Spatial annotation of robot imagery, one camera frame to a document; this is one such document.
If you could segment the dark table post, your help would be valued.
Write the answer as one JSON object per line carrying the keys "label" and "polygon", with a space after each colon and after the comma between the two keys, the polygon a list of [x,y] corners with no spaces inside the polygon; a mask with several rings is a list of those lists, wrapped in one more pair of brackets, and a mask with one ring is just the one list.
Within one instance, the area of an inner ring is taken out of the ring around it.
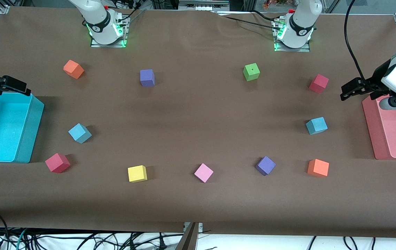
{"label": "dark table post", "polygon": [[189,223],[175,250],[196,250],[199,230],[199,223]]}

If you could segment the orange background clutter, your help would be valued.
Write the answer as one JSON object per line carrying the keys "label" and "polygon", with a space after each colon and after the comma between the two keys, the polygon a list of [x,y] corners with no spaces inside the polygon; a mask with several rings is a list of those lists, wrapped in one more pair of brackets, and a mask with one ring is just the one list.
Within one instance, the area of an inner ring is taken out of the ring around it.
{"label": "orange background clutter", "polygon": [[288,5],[293,3],[293,0],[263,0],[262,7],[264,10],[269,9],[271,6],[278,7],[282,5]]}

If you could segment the yellow foam block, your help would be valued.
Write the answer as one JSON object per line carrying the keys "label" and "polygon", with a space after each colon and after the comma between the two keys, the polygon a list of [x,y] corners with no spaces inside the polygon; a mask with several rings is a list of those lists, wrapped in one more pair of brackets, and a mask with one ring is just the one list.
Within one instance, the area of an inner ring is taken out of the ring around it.
{"label": "yellow foam block", "polygon": [[127,169],[129,182],[136,183],[141,181],[146,181],[147,177],[147,169],[145,166],[133,166]]}

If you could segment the pink foam block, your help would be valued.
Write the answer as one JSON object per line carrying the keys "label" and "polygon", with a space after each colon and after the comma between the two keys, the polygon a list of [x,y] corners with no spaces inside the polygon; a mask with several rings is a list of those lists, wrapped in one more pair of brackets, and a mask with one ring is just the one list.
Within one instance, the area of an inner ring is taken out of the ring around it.
{"label": "pink foam block", "polygon": [[206,183],[212,176],[214,171],[205,164],[201,164],[198,169],[194,172],[194,176],[197,177],[201,182]]}

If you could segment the orange foam block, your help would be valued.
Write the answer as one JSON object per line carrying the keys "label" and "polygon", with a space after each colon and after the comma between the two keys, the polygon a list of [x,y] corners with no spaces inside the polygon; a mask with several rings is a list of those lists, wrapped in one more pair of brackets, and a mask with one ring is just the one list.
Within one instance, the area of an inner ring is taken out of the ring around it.
{"label": "orange foam block", "polygon": [[319,159],[313,159],[308,163],[307,173],[314,177],[327,177],[329,163]]}
{"label": "orange foam block", "polygon": [[85,71],[79,63],[73,60],[68,60],[68,62],[63,66],[63,70],[67,75],[74,79],[79,79]]}

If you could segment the red foam block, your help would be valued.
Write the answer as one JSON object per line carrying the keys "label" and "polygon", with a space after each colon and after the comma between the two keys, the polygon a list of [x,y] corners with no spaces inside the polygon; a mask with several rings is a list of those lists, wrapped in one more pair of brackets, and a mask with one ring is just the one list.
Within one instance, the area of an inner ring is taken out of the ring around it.
{"label": "red foam block", "polygon": [[45,164],[52,173],[62,173],[71,166],[66,155],[56,153],[45,161]]}
{"label": "red foam block", "polygon": [[309,85],[309,89],[315,93],[322,93],[329,82],[329,79],[321,74],[318,74]]}

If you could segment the light blue foam block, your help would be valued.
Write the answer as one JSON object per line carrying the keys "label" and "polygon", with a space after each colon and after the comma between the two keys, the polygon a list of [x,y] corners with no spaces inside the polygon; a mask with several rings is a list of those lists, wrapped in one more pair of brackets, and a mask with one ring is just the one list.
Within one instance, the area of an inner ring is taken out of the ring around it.
{"label": "light blue foam block", "polygon": [[307,127],[308,133],[310,135],[322,133],[325,130],[328,130],[328,127],[327,127],[324,117],[319,117],[319,118],[314,118],[314,119],[309,120],[306,123],[306,127]]}
{"label": "light blue foam block", "polygon": [[92,137],[90,131],[84,125],[78,123],[73,128],[71,128],[68,133],[74,139],[74,141],[82,144]]}

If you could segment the brown table cloth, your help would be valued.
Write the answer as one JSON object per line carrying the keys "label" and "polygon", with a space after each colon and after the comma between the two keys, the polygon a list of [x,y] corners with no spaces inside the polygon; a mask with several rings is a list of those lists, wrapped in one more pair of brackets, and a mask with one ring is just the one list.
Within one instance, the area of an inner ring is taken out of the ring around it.
{"label": "brown table cloth", "polygon": [[[344,16],[316,26],[310,52],[276,52],[264,27],[153,10],[136,12],[126,48],[92,48],[77,9],[11,8],[0,75],[26,82],[44,112],[30,163],[0,164],[0,215],[10,227],[396,237],[396,160],[374,158],[364,96],[340,99],[358,76]],[[252,63],[260,75],[246,81]],[[318,74],[322,93],[309,89]],[[328,130],[310,135],[319,117]],[[82,144],[68,133],[78,123],[92,134]],[[71,163],[62,173],[45,164],[56,153]],[[276,163],[267,176],[255,169],[264,156]],[[327,177],[307,173],[313,159]],[[148,179],[129,182],[133,166]]]}

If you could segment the purple foam block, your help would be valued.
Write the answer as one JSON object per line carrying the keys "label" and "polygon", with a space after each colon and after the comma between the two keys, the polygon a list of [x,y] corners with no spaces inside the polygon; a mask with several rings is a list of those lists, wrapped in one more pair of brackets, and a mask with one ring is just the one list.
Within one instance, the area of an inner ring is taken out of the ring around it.
{"label": "purple foam block", "polygon": [[271,160],[268,156],[264,156],[255,166],[255,169],[257,169],[260,174],[263,176],[267,176],[271,173],[271,171],[275,168],[276,163]]}
{"label": "purple foam block", "polygon": [[155,86],[155,73],[152,69],[140,70],[140,83],[143,87]]}

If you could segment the cyan plastic bin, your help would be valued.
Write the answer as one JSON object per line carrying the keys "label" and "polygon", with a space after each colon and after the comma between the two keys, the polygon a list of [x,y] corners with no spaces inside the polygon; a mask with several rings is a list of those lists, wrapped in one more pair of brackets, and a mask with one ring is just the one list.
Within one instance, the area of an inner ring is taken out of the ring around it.
{"label": "cyan plastic bin", "polygon": [[0,95],[0,163],[29,163],[44,110],[34,95]]}

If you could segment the green foam block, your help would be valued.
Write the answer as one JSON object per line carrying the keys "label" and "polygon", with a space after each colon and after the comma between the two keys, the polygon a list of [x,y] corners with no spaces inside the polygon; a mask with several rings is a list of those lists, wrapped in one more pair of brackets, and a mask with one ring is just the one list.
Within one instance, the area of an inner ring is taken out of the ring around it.
{"label": "green foam block", "polygon": [[258,79],[260,75],[260,69],[256,63],[252,63],[244,66],[243,73],[246,81],[252,81]]}

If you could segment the small metal bracket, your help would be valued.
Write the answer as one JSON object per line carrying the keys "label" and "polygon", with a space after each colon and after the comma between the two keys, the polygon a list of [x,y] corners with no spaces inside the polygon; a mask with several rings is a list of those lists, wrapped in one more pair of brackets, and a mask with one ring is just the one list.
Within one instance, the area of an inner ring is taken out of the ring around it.
{"label": "small metal bracket", "polygon": [[[187,228],[189,227],[191,225],[191,223],[190,222],[185,222],[184,223],[184,225],[183,225],[183,232],[185,233],[186,232],[186,230],[187,230]],[[203,233],[203,223],[197,223],[197,225],[198,225],[198,232],[201,234],[201,233]]]}

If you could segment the pink plastic bin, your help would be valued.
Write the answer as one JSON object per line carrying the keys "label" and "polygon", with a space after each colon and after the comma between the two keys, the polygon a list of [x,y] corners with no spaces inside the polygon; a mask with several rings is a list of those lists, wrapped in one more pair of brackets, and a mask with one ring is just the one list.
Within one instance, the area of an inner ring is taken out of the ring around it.
{"label": "pink plastic bin", "polygon": [[384,97],[362,101],[374,156],[378,160],[396,160],[396,110],[384,110]]}

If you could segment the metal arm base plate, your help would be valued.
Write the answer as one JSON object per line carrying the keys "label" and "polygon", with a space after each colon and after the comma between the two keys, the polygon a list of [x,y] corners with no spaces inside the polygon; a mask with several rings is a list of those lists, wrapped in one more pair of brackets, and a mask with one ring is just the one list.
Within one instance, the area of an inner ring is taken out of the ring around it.
{"label": "metal arm base plate", "polygon": [[314,27],[310,30],[295,31],[288,26],[288,19],[280,16],[271,21],[274,37],[274,51],[282,52],[309,52],[309,40],[314,31]]}
{"label": "metal arm base plate", "polygon": [[91,36],[91,47],[125,48],[129,33],[130,19],[122,17],[122,13],[115,13],[109,24],[102,28],[87,24]]}

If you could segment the gray background device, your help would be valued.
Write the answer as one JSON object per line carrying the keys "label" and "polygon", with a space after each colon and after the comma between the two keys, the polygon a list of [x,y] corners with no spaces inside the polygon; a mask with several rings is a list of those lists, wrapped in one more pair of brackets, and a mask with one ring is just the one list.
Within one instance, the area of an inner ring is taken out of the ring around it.
{"label": "gray background device", "polygon": [[230,11],[229,0],[179,0],[178,10]]}

